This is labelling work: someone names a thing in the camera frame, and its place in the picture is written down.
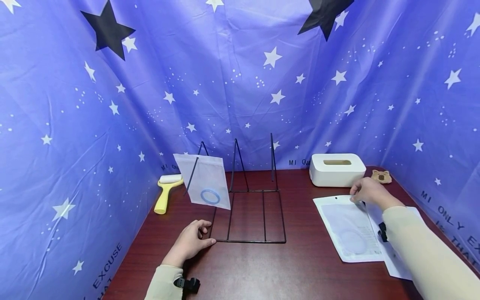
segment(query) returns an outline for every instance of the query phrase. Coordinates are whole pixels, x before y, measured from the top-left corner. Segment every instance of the black star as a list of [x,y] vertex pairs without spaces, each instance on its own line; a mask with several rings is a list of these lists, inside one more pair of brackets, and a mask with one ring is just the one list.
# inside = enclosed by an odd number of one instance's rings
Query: black star
[[95,51],[109,47],[113,52],[120,56],[121,59],[125,60],[121,41],[134,33],[135,29],[117,23],[110,0],[107,1],[102,14],[99,16],[82,11],[81,13],[90,23],[90,26],[95,30]]
[[312,13],[308,16],[305,24],[303,24],[298,34],[302,34],[310,29],[320,26],[325,40],[332,32],[335,18],[348,6],[353,3],[353,0],[309,0],[312,7]]

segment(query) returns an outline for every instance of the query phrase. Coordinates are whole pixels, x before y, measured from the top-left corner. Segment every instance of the human hand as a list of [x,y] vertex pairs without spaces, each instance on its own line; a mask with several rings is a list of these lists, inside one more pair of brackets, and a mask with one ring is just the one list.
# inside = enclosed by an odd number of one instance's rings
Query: human hand
[[392,206],[404,206],[392,196],[381,184],[372,178],[365,177],[356,181],[350,189],[352,202],[364,201],[378,205],[382,211]]
[[179,237],[173,244],[172,248],[165,256],[162,264],[172,265],[182,268],[183,263],[207,247],[216,243],[215,239],[202,240],[204,234],[208,232],[207,227],[210,227],[212,222],[205,220],[195,220],[185,227],[180,233]]

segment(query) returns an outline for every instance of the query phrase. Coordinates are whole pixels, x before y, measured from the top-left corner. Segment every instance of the left hand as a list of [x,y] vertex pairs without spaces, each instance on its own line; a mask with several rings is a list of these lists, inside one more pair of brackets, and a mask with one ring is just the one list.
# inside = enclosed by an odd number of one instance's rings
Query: left hand
[[215,239],[202,240],[204,234],[208,232],[207,227],[210,227],[212,222],[205,220],[195,220],[191,222],[180,233],[179,237],[173,244],[168,254],[165,256],[162,264],[172,265],[182,268],[183,263],[205,248],[208,248],[216,243]]

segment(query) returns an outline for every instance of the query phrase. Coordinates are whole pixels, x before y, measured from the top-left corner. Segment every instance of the black clip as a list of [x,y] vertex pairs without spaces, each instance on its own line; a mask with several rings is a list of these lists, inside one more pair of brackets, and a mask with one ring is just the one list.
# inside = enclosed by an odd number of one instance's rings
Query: black clip
[[388,242],[387,239],[387,226],[385,225],[384,222],[378,224],[378,227],[380,227],[380,230],[378,231],[378,236],[382,239],[382,242],[386,243]]
[[190,278],[190,280],[178,278],[173,282],[173,284],[178,288],[182,288],[194,294],[196,294],[200,288],[200,280],[195,277]]

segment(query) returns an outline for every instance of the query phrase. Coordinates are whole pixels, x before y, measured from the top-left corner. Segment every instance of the blue star-patterned curtain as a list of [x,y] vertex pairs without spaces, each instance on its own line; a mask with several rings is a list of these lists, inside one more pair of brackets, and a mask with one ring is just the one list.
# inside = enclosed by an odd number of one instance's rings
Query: blue star-patterned curtain
[[173,153],[356,153],[480,260],[480,1],[0,0],[1,299],[97,299]]

